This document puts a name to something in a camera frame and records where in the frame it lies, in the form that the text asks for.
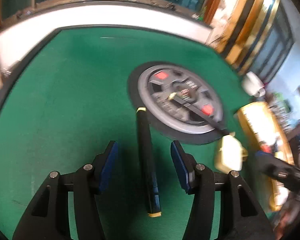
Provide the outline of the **black marker yellow cap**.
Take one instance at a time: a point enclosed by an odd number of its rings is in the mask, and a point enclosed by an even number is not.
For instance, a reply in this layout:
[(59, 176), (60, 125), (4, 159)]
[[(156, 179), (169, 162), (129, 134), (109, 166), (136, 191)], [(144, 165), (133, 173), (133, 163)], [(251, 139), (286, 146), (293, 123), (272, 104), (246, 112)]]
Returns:
[(161, 206), (151, 132), (147, 118), (147, 109), (145, 107), (139, 107), (136, 110), (136, 124), (141, 186), (143, 187), (145, 206), (149, 217), (157, 218), (161, 216)]

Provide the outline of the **yellow-edged white tray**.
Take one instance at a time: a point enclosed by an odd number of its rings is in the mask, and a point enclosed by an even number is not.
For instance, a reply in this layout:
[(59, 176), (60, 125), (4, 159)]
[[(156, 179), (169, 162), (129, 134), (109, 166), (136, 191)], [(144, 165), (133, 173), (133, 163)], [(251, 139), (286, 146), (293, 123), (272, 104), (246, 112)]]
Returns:
[(241, 107), (236, 114), (249, 144), (247, 165), (253, 191), (266, 212), (279, 211), (289, 190), (258, 170), (255, 153), (265, 150), (294, 165), (288, 139), (266, 102), (250, 103)]

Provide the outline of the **cream yellow box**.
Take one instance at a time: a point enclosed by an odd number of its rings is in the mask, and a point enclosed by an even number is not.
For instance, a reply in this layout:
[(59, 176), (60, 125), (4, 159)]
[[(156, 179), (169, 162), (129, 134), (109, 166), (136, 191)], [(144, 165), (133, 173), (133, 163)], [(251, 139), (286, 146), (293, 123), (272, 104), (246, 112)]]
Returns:
[(215, 151), (215, 168), (225, 174), (232, 170), (241, 171), (243, 161), (248, 157), (247, 150), (231, 134), (223, 136)]

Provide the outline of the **white ceramic mug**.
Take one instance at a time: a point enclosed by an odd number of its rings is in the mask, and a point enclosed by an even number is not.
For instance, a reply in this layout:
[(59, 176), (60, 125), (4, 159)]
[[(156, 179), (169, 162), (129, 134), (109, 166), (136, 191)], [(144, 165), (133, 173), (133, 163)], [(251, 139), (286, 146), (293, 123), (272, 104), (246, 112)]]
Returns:
[(241, 82), (243, 90), (249, 95), (256, 98), (265, 96), (266, 90), (263, 82), (253, 72), (247, 72)]

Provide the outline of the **black gold pen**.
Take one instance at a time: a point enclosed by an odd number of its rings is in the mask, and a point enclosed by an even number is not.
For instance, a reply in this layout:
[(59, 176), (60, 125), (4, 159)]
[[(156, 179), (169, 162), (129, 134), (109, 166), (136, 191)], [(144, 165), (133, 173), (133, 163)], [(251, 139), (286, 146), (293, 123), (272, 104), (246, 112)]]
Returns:
[(170, 101), (175, 101), (175, 102), (181, 104), (183, 107), (185, 107), (189, 111), (191, 111), (191, 112), (195, 113), (196, 115), (200, 116), (201, 118), (203, 118), (210, 126), (212, 126), (215, 130), (218, 130), (219, 133), (221, 133), (223, 136), (231, 135), (231, 136), (234, 137), (236, 135), (235, 132), (230, 132), (221, 123), (214, 121), (213, 118), (211, 118), (208, 115), (204, 114), (201, 110), (199, 110), (193, 104), (191, 104), (191, 103), (183, 100), (179, 96), (177, 96), (177, 93), (171, 93), (168, 98), (169, 98)]

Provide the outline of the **round table control panel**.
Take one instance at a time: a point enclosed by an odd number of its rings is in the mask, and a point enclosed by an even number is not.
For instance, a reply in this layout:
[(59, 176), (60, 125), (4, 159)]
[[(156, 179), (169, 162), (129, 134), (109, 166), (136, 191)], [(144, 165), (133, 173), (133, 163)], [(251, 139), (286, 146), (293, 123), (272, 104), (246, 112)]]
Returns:
[(127, 86), (133, 106), (144, 107), (149, 123), (172, 140), (203, 145), (230, 133), (215, 90), (183, 66), (143, 63), (132, 70)]

